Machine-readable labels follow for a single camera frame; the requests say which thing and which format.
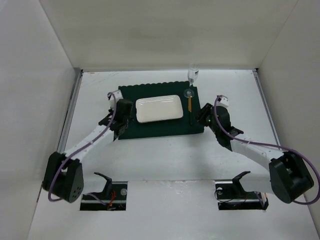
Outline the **gold knife black handle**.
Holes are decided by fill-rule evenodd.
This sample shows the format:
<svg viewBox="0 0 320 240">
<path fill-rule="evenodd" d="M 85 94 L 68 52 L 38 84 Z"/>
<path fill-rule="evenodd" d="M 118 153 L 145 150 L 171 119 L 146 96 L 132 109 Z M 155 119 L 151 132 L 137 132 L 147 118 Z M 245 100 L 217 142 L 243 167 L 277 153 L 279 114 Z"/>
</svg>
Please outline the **gold knife black handle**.
<svg viewBox="0 0 320 240">
<path fill-rule="evenodd" d="M 189 112 L 189 125 L 193 125 L 193 117 L 192 117 L 192 96 L 188 97 L 188 112 Z"/>
</svg>

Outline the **dark green cloth placemat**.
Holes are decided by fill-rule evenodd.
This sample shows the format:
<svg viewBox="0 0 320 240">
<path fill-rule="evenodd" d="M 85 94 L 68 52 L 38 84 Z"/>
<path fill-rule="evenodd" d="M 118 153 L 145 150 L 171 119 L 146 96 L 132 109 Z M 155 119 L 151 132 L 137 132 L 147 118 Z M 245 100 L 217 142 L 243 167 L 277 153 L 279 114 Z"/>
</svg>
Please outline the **dark green cloth placemat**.
<svg viewBox="0 0 320 240">
<path fill-rule="evenodd" d="M 183 109 L 183 117 L 180 119 L 139 123 L 136 117 L 137 109 L 134 106 L 131 111 L 128 127 L 118 139 L 129 140 L 203 133 L 204 126 L 196 121 L 194 115 L 190 117 L 188 111 L 188 100 L 184 96 L 184 90 L 188 87 L 189 83 L 187 81 L 120 85 L 118 89 L 121 91 L 123 98 L 130 100 L 133 104 L 138 99 L 143 98 L 168 95 L 179 96 Z"/>
</svg>

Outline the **white rectangular plate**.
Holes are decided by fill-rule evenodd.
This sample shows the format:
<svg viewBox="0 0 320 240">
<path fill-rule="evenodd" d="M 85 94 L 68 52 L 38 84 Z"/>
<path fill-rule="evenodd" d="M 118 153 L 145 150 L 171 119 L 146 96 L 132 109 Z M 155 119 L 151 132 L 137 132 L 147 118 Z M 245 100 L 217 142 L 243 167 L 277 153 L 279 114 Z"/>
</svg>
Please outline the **white rectangular plate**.
<svg viewBox="0 0 320 240">
<path fill-rule="evenodd" d="M 139 123 L 150 123 L 181 119 L 184 116 L 178 95 L 140 98 L 135 102 L 136 119 Z"/>
</svg>

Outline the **clear champagne flute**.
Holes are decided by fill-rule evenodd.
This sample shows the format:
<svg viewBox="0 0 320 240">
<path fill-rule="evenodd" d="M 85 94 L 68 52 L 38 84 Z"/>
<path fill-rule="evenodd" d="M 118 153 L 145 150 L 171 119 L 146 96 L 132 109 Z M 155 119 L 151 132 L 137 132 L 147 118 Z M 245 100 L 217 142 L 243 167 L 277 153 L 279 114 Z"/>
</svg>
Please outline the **clear champagne flute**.
<svg viewBox="0 0 320 240">
<path fill-rule="evenodd" d="M 195 95 L 193 87 L 194 87 L 195 81 L 198 78 L 199 69 L 200 68 L 199 68 L 199 64 L 198 63 L 192 62 L 192 63 L 189 64 L 188 73 L 187 73 L 187 79 L 188 79 L 188 82 L 189 82 L 189 88 L 185 89 L 184 92 L 183 92 L 183 95 L 186 98 L 192 98 Z"/>
</svg>

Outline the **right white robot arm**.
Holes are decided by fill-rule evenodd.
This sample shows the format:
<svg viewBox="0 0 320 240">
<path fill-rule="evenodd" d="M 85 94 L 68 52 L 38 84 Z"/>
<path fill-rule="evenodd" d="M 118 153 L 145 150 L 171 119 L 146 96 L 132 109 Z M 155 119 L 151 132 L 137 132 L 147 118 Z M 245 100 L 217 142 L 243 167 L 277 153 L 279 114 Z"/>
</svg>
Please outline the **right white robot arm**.
<svg viewBox="0 0 320 240">
<path fill-rule="evenodd" d="M 309 163 L 293 149 L 251 140 L 234 126 L 226 107 L 207 103 L 195 114 L 195 120 L 211 129 L 217 142 L 231 152 L 243 155 L 267 170 L 267 174 L 243 171 L 232 179 L 238 194 L 263 192 L 280 201 L 302 205 L 298 198 L 314 187 L 307 169 Z"/>
</svg>

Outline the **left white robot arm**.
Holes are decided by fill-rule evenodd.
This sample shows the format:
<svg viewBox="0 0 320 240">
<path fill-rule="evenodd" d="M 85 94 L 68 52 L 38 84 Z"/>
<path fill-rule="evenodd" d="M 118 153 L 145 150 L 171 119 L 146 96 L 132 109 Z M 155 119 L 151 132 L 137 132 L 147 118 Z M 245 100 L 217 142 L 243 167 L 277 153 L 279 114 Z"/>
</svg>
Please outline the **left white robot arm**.
<svg viewBox="0 0 320 240">
<path fill-rule="evenodd" d="M 95 129 L 74 147 L 60 153 L 53 152 L 48 159 L 42 188 L 50 202 L 75 202 L 82 195 L 93 198 L 97 194 L 111 194 L 112 179 L 100 172 L 84 177 L 84 167 L 92 163 L 95 154 L 111 144 L 128 128 L 133 103 L 127 99 L 114 99 L 108 115 Z"/>
</svg>

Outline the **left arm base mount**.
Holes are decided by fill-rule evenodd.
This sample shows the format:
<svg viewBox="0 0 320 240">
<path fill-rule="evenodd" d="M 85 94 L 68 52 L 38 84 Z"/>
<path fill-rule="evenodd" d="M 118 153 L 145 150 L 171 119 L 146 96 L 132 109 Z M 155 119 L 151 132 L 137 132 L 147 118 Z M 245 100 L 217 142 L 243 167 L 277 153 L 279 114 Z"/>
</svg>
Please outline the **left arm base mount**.
<svg viewBox="0 0 320 240">
<path fill-rule="evenodd" d="M 80 211 L 125 211 L 127 207 L 128 182 L 95 172 L 84 181 Z"/>
</svg>

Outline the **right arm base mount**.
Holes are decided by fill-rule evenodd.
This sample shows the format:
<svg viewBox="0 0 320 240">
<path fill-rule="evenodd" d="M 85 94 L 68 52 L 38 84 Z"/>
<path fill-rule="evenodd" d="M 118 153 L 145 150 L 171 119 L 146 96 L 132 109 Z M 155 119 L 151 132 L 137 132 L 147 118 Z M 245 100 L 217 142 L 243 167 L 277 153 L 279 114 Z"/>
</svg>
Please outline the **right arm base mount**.
<svg viewBox="0 0 320 240">
<path fill-rule="evenodd" d="M 250 171 L 244 171 L 232 179 L 215 181 L 214 197 L 220 211 L 238 210 L 262 210 L 269 206 L 269 200 L 265 193 L 257 191 L 245 191 L 240 183 L 243 177 L 247 177 Z"/>
</svg>

